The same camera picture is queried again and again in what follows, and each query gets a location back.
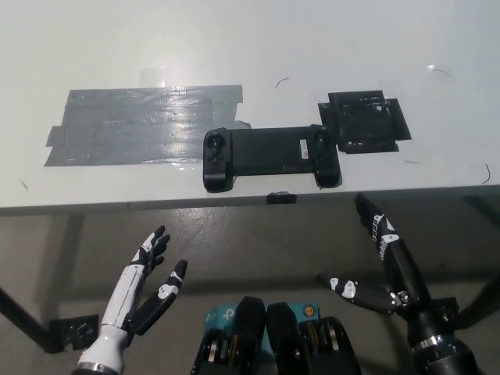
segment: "concrete floor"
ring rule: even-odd
[[[406,240],[434,297],[455,295],[465,306],[500,270],[500,231],[460,197],[376,203]],[[189,261],[187,276],[169,312],[127,350],[125,374],[188,374],[205,313],[244,295],[318,302],[323,316],[335,315],[345,325],[365,375],[413,373],[400,319],[349,305],[314,282],[319,271],[381,280],[380,260],[350,200],[1,218],[0,285],[43,322],[102,316],[122,268],[161,223],[172,240],[146,291],[181,257]],[[499,323],[496,314],[459,332],[485,373],[500,365]],[[44,354],[0,316],[1,374],[67,375],[78,356]]]

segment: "black phone mount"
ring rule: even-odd
[[[203,184],[208,192],[231,190],[235,176],[293,173],[313,173],[320,188],[340,184],[337,147],[328,128],[220,128],[203,140]]]

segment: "robotic hand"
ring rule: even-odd
[[[354,305],[378,313],[397,313],[408,324],[408,342],[417,373],[478,375],[473,353],[453,334],[455,327],[436,309],[420,271],[388,218],[364,195],[355,200],[361,223],[375,242],[389,288],[318,275],[327,288]]]
[[[146,333],[172,305],[186,274],[186,260],[179,261],[165,283],[138,309],[146,278],[163,262],[161,254],[170,239],[164,233],[164,226],[151,233],[123,270],[102,318],[99,336],[80,357],[72,375],[121,375],[123,351],[134,334]]]

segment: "robot finger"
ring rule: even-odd
[[[324,273],[316,279],[344,300],[377,313],[392,314],[401,305],[398,296],[385,287],[329,277]]]
[[[156,241],[156,245],[153,247],[153,257],[161,255],[166,250],[166,244],[170,241],[170,235],[167,234]]]
[[[163,233],[165,233],[165,226],[160,226],[157,230],[151,233],[146,241],[142,243],[141,248],[143,248],[146,252],[150,252],[151,249],[158,243],[158,239],[162,237]]]
[[[172,305],[179,293],[187,268],[186,260],[179,261],[165,283],[135,313],[132,319],[135,334],[144,334]]]

